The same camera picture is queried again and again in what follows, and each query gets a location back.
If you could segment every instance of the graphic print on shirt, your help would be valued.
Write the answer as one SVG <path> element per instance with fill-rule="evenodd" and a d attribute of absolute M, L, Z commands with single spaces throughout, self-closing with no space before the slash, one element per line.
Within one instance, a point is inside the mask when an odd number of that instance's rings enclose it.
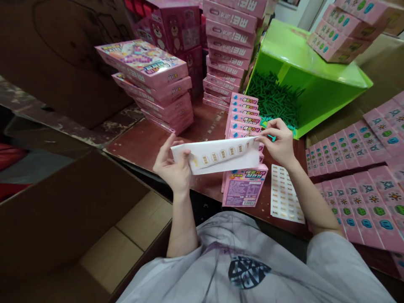
<path fill-rule="evenodd" d="M 229 266 L 229 280 L 240 289 L 257 286 L 271 272 L 271 268 L 251 258 L 237 256 L 232 258 Z"/>

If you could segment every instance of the person's right hand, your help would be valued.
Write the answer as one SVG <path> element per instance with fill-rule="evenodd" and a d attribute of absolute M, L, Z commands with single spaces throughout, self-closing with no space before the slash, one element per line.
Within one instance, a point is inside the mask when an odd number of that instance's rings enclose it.
<path fill-rule="evenodd" d="M 276 141 L 272 142 L 268 135 L 276 136 Z M 284 168 L 288 169 L 296 164 L 297 160 L 293 152 L 293 133 L 281 118 L 268 121 L 266 130 L 263 130 L 254 140 L 264 143 L 271 156 Z"/>

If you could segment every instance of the sticker sheet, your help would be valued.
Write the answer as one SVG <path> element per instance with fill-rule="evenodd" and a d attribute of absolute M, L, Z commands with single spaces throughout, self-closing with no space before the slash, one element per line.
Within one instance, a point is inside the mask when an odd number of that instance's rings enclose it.
<path fill-rule="evenodd" d="M 272 164 L 271 172 L 271 215 L 305 224 L 303 211 L 288 172 L 275 164 Z"/>

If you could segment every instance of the white shirt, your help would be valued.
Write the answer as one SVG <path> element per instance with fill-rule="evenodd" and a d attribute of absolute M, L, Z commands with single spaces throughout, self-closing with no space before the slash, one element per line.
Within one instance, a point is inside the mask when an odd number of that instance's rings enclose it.
<path fill-rule="evenodd" d="M 199 248 L 145 264 L 117 303 L 394 302 L 338 234 L 313 237 L 304 264 L 240 213 L 218 213 L 197 232 Z"/>

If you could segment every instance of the green plastic bin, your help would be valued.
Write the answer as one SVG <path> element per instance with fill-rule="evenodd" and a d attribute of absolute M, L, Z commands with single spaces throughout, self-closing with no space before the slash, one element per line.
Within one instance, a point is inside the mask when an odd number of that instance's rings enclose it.
<path fill-rule="evenodd" d="M 272 72 L 278 85 L 304 92 L 296 99 L 295 139 L 350 103 L 373 82 L 353 62 L 350 65 L 327 63 L 306 43 L 309 32 L 272 20 L 247 86 L 246 94 L 255 97 L 250 87 L 257 75 Z"/>

